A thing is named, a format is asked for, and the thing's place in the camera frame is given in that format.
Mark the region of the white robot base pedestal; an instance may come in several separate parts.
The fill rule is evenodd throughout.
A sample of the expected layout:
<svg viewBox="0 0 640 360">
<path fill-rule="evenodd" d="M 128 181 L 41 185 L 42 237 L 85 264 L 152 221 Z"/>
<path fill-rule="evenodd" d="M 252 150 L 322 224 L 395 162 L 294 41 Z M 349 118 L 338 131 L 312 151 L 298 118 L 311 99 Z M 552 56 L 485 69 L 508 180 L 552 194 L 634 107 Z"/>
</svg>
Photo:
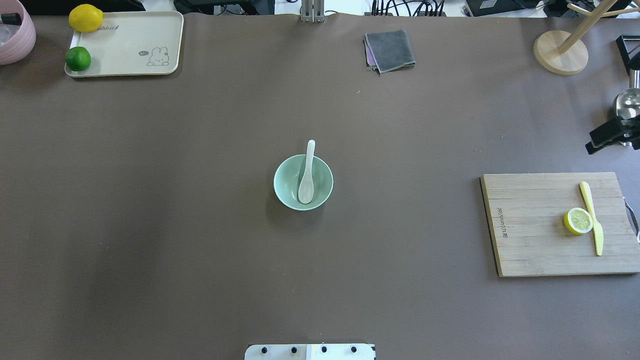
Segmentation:
<svg viewBox="0 0 640 360">
<path fill-rule="evenodd" d="M 298 344 L 253 344 L 245 360 L 375 360 L 374 344 L 365 342 L 322 342 Z"/>
</svg>

